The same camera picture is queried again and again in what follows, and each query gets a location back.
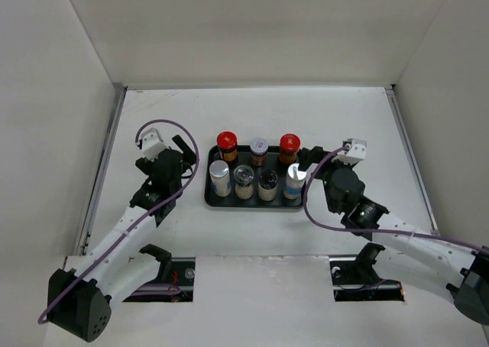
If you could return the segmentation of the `black plastic tray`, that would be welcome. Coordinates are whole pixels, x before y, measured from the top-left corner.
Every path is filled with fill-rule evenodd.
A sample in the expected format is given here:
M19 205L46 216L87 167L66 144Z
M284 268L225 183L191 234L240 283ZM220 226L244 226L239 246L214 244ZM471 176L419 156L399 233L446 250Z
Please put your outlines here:
M279 160L279 147L277 145L272 145L268 148L267 160L263 167L255 167L251 164L251 151L248 145L239 145L237 151L237 160L229 164L231 171L231 193L226 197L220 197L215 193L212 187L212 181L209 174L210 164L221 159L219 149L216 145L209 149L206 164L206 185L204 189L204 199L209 206L216 208L266 209L267 211L274 209L301 209L303 207L301 198L302 193L300 193L299 197L296 199L287 199L283 194L283 189L286 183L287 167ZM241 164L251 166L254 170L254 193L249 199L240 199L235 194L233 170ZM263 201L258 195L259 178L262 172L266 170L274 170L278 176L277 193L271 201Z

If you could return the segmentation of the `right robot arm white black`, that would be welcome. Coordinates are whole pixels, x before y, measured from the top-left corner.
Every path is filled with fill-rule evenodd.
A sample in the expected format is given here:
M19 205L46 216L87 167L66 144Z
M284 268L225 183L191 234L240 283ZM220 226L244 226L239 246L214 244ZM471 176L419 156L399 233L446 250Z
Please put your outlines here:
M355 259L354 271L360 281L391 279L411 284L447 300L462 315L486 326L488 249L420 231L367 198L365 184L354 171L365 156L366 144L355 140L344 141L333 151L319 146L300 150L299 169L315 166L303 191L303 203L308 203L309 188L318 179L328 211L341 217L340 226L317 220L313 224L367 240Z

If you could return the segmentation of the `red lid sauce jar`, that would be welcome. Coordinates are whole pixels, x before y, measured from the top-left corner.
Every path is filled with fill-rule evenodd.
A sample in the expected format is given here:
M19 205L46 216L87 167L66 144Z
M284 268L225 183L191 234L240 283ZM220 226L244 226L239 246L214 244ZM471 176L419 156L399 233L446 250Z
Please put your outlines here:
M238 139L233 132L223 131L219 133L216 138L216 144L222 160L227 163L231 163L236 160L238 156Z

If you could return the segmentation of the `red lid chili jar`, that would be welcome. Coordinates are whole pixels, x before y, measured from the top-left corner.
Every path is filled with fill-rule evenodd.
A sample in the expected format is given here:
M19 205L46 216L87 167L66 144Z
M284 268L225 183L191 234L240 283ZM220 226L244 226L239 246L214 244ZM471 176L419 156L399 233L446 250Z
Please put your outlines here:
M300 138L292 133L283 135L280 139L279 161L282 164L293 164L301 145Z

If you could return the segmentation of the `silver lid salt canister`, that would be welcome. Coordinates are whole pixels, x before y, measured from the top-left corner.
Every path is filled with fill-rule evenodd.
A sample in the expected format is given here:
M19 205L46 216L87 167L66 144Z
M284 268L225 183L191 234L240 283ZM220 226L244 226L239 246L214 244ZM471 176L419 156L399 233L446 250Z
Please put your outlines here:
M230 169L225 161L213 161L209 165L209 177L217 196L226 197L231 193Z
M283 194L287 199L297 199L301 196L307 172L299 169L299 163L291 164L287 168Z

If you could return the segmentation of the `white lid sauce jar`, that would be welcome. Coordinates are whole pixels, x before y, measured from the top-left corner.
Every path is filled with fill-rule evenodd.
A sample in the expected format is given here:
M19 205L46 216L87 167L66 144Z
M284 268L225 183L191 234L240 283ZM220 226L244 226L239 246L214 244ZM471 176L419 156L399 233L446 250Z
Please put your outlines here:
M267 161L269 145L264 138L254 138L250 143L251 164L262 167Z

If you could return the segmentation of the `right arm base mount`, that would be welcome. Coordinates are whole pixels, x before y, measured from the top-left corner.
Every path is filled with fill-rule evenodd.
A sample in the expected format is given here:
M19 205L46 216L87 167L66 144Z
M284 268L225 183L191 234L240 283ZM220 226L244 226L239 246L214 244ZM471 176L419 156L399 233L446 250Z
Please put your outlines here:
M329 258L336 302L404 301L402 284L380 278L373 269L375 257L383 250L381 245L367 243L357 255Z

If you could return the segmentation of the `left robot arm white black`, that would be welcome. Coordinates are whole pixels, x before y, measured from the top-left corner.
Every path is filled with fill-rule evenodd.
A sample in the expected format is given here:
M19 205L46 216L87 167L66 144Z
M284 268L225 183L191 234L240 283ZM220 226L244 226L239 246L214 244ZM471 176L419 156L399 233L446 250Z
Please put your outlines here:
M159 132L139 135L142 156L137 168L146 176L112 230L77 267L50 276L47 307L39 323L52 323L84 342L95 341L108 325L115 306L148 283L161 285L171 276L172 255L152 245L150 236L176 207L199 166L195 141Z

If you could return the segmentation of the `clear lid spice jar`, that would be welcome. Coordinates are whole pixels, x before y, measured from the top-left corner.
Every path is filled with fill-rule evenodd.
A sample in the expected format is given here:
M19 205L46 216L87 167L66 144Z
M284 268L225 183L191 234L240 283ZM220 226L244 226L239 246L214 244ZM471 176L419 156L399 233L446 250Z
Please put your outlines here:
M254 192L254 170L245 164L239 165L233 171L235 180L235 194L239 199L247 200Z

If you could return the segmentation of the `black cap seasoning bottle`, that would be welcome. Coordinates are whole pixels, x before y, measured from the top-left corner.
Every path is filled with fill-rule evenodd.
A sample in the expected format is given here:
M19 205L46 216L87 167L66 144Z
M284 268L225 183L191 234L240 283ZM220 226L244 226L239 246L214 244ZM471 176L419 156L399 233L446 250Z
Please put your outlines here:
M278 176L274 170L265 170L259 177L258 195L265 202L272 201L277 195Z

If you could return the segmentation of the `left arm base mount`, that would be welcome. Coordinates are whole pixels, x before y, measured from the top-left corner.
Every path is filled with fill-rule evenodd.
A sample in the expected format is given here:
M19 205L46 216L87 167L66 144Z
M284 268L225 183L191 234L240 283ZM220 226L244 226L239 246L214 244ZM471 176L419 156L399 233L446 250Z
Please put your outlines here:
M157 276L125 299L126 303L190 303L193 302L196 279L195 258L174 258L156 245L141 249L160 262Z

